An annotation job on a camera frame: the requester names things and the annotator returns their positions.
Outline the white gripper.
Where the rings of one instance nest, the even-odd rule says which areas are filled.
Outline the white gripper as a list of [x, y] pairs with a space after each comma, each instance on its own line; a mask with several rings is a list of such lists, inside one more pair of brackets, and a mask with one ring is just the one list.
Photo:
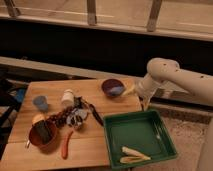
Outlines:
[[143, 110], [148, 110], [150, 99], [155, 94], [158, 89], [158, 83], [149, 75], [146, 74], [143, 78], [137, 79], [135, 85], [132, 85], [130, 88], [126, 89], [122, 96], [127, 96], [137, 93], [142, 100]]

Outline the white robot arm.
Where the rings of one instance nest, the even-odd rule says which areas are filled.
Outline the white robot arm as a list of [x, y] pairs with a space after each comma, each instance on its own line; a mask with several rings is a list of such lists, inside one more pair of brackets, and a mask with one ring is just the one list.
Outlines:
[[[147, 74], [135, 81], [123, 95], [136, 93], [145, 108], [156, 90], [171, 82], [213, 106], [213, 76], [181, 69], [175, 60], [153, 58], [147, 63]], [[213, 171], [213, 117], [208, 126], [196, 171]]]

